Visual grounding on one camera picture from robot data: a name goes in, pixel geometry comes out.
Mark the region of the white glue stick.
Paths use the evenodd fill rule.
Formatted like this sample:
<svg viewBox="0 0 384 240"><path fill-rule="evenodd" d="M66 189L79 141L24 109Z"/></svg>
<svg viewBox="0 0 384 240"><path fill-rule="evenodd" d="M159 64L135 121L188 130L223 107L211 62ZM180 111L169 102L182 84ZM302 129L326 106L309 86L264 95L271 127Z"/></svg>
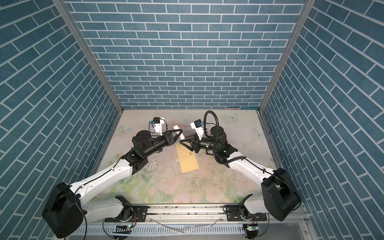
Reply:
<svg viewBox="0 0 384 240"><path fill-rule="evenodd" d="M179 131L178 131L179 139L180 139L180 140L184 140L184 139L185 139L185 136L184 136L184 134L183 134L183 130L181 130L181 128L179 128L178 125L173 126L173 128L174 128L174 130L179 130Z"/></svg>

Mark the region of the yellow envelope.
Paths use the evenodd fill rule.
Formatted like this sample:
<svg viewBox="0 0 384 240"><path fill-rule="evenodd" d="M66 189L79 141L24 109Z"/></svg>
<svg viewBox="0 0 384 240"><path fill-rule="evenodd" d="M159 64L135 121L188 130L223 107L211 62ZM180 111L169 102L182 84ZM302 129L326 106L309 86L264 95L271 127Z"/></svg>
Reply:
<svg viewBox="0 0 384 240"><path fill-rule="evenodd" d="M180 143L176 144L176 150L182 173L199 169L199 164L194 152L189 151Z"/></svg>

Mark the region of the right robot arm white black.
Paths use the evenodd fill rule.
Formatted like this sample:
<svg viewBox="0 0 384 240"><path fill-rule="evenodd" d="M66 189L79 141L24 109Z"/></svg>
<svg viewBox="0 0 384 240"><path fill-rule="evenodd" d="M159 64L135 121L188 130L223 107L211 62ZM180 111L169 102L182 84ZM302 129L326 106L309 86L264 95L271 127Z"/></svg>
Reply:
<svg viewBox="0 0 384 240"><path fill-rule="evenodd" d="M261 196L249 194L239 203L240 215L245 220L250 220L255 214L265 213L283 221L300 206L301 197L287 171L267 168L248 159L228 143L222 127L212 127L209 137L204 134L202 127L195 131L195 134L181 139L180 144L195 153L205 150L208 154L211 151L219 164L240 172L256 184Z"/></svg>

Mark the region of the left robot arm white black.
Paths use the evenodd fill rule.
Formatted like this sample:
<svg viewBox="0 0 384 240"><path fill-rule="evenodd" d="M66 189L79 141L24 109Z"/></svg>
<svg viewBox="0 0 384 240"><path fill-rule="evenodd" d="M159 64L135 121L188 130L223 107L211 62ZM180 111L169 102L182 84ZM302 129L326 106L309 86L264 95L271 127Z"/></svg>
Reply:
<svg viewBox="0 0 384 240"><path fill-rule="evenodd" d="M181 129L168 130L160 136L153 136L142 130L132 138L133 147L106 169L81 181L53 187L42 217L55 236L63 239L75 232L82 224L106 218L119 218L126 222L131 217L132 205L123 196L89 204L89 201L116 182L140 171L148 157L163 148L173 145L182 135Z"/></svg>

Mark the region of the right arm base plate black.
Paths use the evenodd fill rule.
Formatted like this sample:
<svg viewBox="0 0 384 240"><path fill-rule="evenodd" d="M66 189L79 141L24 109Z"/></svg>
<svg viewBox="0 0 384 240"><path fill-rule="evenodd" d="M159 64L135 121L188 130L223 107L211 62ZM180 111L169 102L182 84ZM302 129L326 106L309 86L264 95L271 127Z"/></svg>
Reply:
<svg viewBox="0 0 384 240"><path fill-rule="evenodd" d="M228 222L240 222L240 221L267 221L267 215L265 213L249 214L245 208L239 205L224 205L223 211L227 217Z"/></svg>

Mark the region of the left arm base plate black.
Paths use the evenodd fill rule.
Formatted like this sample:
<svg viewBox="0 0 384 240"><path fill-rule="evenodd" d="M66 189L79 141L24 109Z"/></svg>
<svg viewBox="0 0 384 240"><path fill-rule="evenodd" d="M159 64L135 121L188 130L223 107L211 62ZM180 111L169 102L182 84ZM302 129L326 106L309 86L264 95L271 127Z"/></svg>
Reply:
<svg viewBox="0 0 384 240"><path fill-rule="evenodd" d="M148 206L138 205L132 206L128 213L120 213L115 218L106 218L106 223L141 223L145 222L148 212Z"/></svg>

